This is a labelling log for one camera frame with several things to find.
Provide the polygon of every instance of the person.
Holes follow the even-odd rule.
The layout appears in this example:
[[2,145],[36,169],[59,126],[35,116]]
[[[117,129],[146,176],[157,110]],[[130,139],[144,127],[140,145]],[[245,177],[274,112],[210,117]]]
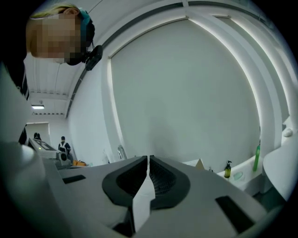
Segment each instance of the person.
[[67,153],[67,158],[70,160],[71,164],[73,164],[74,159],[73,159],[72,155],[70,154],[71,148],[70,148],[69,143],[65,142],[64,136],[61,137],[61,142],[58,145],[58,150],[61,152]]
[[[27,53],[33,57],[49,58],[58,63],[77,65],[93,41],[95,27],[88,13],[77,6],[60,3],[48,10],[34,13],[44,0],[6,1],[3,19],[7,21],[1,26],[2,41],[0,61],[3,61],[7,72],[16,87],[28,100],[26,70],[23,60]],[[23,130],[19,142],[26,141],[26,129]]]
[[33,139],[41,140],[41,135],[39,133],[35,132]]
[[33,139],[38,139],[38,133],[37,132],[34,133]]

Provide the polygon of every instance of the faucet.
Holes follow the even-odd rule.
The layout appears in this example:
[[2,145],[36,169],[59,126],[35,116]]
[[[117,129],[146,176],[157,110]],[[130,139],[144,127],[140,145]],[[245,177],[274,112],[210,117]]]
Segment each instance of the faucet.
[[122,145],[118,146],[118,156],[119,156],[119,159],[127,159],[126,153]]

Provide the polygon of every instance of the white machine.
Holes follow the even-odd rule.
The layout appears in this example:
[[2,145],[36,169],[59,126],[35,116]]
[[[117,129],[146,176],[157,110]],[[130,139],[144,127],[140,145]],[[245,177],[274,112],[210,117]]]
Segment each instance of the white machine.
[[[258,236],[279,212],[267,213],[215,173],[171,159],[142,156],[59,170],[47,158],[54,149],[32,139],[29,146],[37,153],[0,143],[0,174],[24,219],[44,237],[248,238]],[[147,176],[148,162],[156,198],[136,233],[133,198]]]
[[57,169],[71,167],[71,162],[67,158],[67,154],[65,152],[55,150],[48,143],[42,140],[29,138],[27,145],[35,150],[42,159],[53,160]]

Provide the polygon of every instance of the soap dispenser bottle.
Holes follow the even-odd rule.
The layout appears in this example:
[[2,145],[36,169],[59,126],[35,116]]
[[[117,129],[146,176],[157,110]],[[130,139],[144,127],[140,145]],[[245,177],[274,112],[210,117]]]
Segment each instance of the soap dispenser bottle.
[[229,161],[228,160],[228,164],[227,166],[225,167],[224,169],[224,177],[227,179],[231,176],[231,166],[230,166],[230,163],[232,163],[232,161]]

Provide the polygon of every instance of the white curved wall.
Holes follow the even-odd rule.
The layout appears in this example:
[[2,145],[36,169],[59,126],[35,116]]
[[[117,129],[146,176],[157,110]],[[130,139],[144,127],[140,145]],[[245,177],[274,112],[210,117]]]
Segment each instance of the white curved wall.
[[86,74],[68,117],[76,157],[93,165],[107,164],[107,158],[114,162],[103,116],[101,66],[97,64]]
[[282,114],[282,121],[284,122],[289,117],[289,110],[287,101],[285,98],[284,88],[281,83],[281,79],[278,76],[278,73],[268,58],[265,51],[261,48],[261,46],[237,23],[235,23],[232,19],[227,18],[219,18],[221,21],[232,27],[235,31],[237,31],[243,38],[247,40],[247,42],[255,49],[256,53],[260,56],[262,61],[264,62],[271,78],[274,83],[274,86],[276,88],[277,94],[278,94],[278,100],[280,102],[280,109]]
[[261,156],[281,144],[281,110],[276,88],[265,64],[251,45],[233,28],[199,9],[188,9],[192,21],[211,32],[237,59],[255,95],[261,126]]
[[233,12],[232,20],[247,31],[269,57],[283,87],[290,118],[291,121],[293,121],[292,128],[296,131],[298,129],[298,88],[296,87],[298,81],[295,75],[291,74],[288,70],[288,68],[292,68],[292,66],[284,52],[287,47],[284,46],[284,50],[281,50],[282,46],[280,45],[280,42],[276,37],[273,37],[274,34],[270,29],[266,28],[262,23],[250,16],[244,16]]
[[233,55],[189,20],[129,43],[111,59],[127,156],[201,158],[222,171],[249,159],[259,141],[257,106]]

